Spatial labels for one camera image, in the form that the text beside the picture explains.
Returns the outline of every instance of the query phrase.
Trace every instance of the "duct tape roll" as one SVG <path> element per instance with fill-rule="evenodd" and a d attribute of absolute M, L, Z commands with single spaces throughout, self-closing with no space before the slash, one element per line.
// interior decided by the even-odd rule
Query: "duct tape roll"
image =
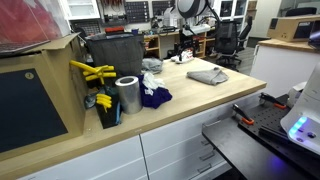
<path fill-rule="evenodd" d="M 135 76 L 126 76 L 116 81 L 120 104 L 123 112 L 134 114 L 142 109 L 139 79 Z"/>

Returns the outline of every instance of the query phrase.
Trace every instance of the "drawer handle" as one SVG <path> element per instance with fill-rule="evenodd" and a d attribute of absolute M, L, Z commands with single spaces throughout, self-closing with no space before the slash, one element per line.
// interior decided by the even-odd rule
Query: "drawer handle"
<path fill-rule="evenodd" d="M 209 141 L 204 140 L 204 141 L 201 141 L 201 144 L 202 144 L 203 146 L 207 146 L 207 145 L 210 144 L 210 143 L 209 143 Z"/>
<path fill-rule="evenodd" d="M 203 173 L 203 172 L 207 171 L 207 170 L 208 170 L 208 169 L 210 169 L 210 168 L 212 168 L 211 163 L 209 163 L 209 164 L 208 164 L 208 165 L 206 165 L 205 167 L 200 168 L 200 169 L 197 169 L 197 170 L 198 170 L 198 172 L 201 174 L 201 173 Z"/>
<path fill-rule="evenodd" d="M 206 155 L 200 156 L 199 159 L 202 160 L 202 161 L 205 161 L 207 159 L 212 158 L 214 155 L 215 155 L 214 151 L 211 151 Z"/>

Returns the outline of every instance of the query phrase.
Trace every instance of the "lab bench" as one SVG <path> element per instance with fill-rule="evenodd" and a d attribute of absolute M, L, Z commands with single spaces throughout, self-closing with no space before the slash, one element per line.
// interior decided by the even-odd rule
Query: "lab bench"
<path fill-rule="evenodd" d="M 81 136 L 1 161 L 0 179 L 159 179 L 170 173 L 169 179 L 205 179 L 220 175 L 230 166 L 204 141 L 202 124 L 217 120 L 234 102 L 250 104 L 256 97 L 252 93 L 266 83 L 223 67 L 229 80 L 217 86 L 186 77 L 188 71 L 216 66 L 198 58 L 182 65 L 164 61 L 156 78 L 165 82 L 171 101 L 158 109 L 122 114 L 122 124 L 107 129 L 102 128 L 96 110 L 89 109 Z"/>

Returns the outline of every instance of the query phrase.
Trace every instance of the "cabinet drawer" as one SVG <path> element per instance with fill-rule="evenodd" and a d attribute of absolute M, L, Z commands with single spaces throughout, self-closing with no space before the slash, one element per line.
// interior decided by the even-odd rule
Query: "cabinet drawer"
<path fill-rule="evenodd" d="M 149 180 L 149 178 L 148 178 L 148 175 L 144 175 L 144 176 L 142 176 L 142 177 L 139 177 L 139 178 L 136 179 L 136 180 Z"/>
<path fill-rule="evenodd" d="M 221 163 L 227 163 L 222 156 L 213 151 L 214 156 L 205 159 L 208 148 L 202 149 L 184 159 L 176 161 L 162 169 L 149 174 L 150 180 L 186 180 L 199 176 L 201 173 L 218 171 Z"/>
<path fill-rule="evenodd" d="M 169 146 L 200 135 L 203 123 L 213 123 L 220 116 L 225 116 L 226 114 L 230 116 L 232 114 L 232 104 L 234 103 L 240 107 L 247 107 L 251 104 L 257 105 L 259 103 L 258 93 L 236 99 L 141 134 L 145 156 L 150 156 Z"/>
<path fill-rule="evenodd" d="M 202 135 L 198 135 L 146 157 L 148 171 L 152 173 L 204 148 L 207 149 L 207 152 L 204 153 L 209 153 L 213 150 L 213 147 L 209 143 L 204 142 L 208 141 Z"/>
<path fill-rule="evenodd" d="M 52 166 L 21 180 L 89 179 L 143 158 L 138 136 Z"/>
<path fill-rule="evenodd" d="M 123 180 L 123 179 L 141 179 L 147 176 L 147 170 L 144 163 L 144 158 L 140 158 L 135 162 L 129 163 L 120 168 L 111 170 L 99 176 L 92 178 L 91 180 Z"/>
<path fill-rule="evenodd" d="M 212 168 L 210 171 L 205 171 L 204 173 L 199 174 L 198 176 L 190 180 L 213 180 L 214 178 L 220 176 L 221 174 L 229 171 L 232 167 L 223 161 Z"/>

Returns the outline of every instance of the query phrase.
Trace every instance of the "navy blue cloth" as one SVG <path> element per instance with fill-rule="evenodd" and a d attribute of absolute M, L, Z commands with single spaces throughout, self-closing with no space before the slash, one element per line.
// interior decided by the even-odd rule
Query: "navy blue cloth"
<path fill-rule="evenodd" d="M 162 103 L 172 99 L 172 95 L 169 93 L 169 90 L 162 87 L 152 89 L 152 96 L 150 94 L 145 94 L 145 90 L 148 88 L 142 83 L 144 75 L 138 75 L 137 77 L 139 79 L 142 106 L 157 109 Z"/>

